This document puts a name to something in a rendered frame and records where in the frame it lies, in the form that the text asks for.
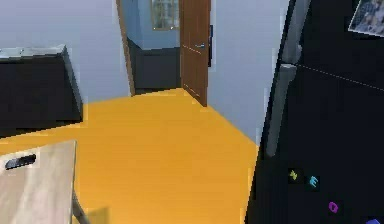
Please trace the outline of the black remote control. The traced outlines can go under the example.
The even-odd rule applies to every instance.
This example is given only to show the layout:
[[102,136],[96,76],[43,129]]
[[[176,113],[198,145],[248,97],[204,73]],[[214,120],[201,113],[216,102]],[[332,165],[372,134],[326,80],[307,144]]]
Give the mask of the black remote control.
[[36,155],[35,154],[22,156],[22,157],[18,157],[18,158],[13,158],[13,159],[10,159],[5,164],[5,169],[10,170],[10,169],[15,169],[18,167],[30,165],[30,164],[33,164],[35,161],[36,161]]

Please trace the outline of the framed window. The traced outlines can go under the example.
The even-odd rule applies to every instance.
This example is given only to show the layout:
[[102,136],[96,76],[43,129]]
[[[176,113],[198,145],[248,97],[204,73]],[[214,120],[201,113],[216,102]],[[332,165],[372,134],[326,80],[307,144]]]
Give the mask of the framed window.
[[179,28],[179,0],[151,0],[152,29],[160,31]]

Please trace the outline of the black fridge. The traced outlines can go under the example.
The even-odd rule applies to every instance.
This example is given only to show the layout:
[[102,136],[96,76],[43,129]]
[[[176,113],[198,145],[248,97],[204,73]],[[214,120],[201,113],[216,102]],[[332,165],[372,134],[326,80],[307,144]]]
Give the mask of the black fridge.
[[[384,217],[384,37],[348,30],[359,0],[311,0],[297,63],[285,19],[245,224],[365,224]],[[296,67],[276,154],[266,153],[282,64]],[[293,181],[291,170],[298,173]],[[319,182],[309,184],[311,176]],[[339,209],[333,213],[328,204]]]

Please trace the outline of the photo on fridge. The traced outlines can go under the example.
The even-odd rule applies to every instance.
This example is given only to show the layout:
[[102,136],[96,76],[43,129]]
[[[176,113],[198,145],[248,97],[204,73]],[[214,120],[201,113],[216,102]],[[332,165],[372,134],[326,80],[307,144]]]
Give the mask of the photo on fridge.
[[359,0],[348,30],[384,37],[384,0]]

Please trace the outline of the black cabinet with grey top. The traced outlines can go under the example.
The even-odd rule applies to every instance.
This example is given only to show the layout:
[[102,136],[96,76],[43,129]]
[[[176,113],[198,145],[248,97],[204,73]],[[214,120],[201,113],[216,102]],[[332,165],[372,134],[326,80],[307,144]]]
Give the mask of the black cabinet with grey top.
[[0,48],[0,139],[83,121],[67,47]]

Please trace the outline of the pale wooden table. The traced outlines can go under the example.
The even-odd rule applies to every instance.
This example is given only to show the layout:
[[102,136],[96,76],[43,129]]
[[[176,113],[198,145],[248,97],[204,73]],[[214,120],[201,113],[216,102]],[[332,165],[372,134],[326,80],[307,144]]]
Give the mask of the pale wooden table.
[[[76,146],[67,140],[0,156],[0,224],[91,224],[74,190]],[[31,154],[33,164],[5,169]]]

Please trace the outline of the brown wooden room door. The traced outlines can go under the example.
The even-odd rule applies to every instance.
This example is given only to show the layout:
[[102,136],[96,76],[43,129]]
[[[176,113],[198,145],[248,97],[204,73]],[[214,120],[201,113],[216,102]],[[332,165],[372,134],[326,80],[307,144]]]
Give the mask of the brown wooden room door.
[[[181,85],[206,107],[211,0],[180,0],[179,3]],[[195,47],[201,43],[205,43],[205,48]]]

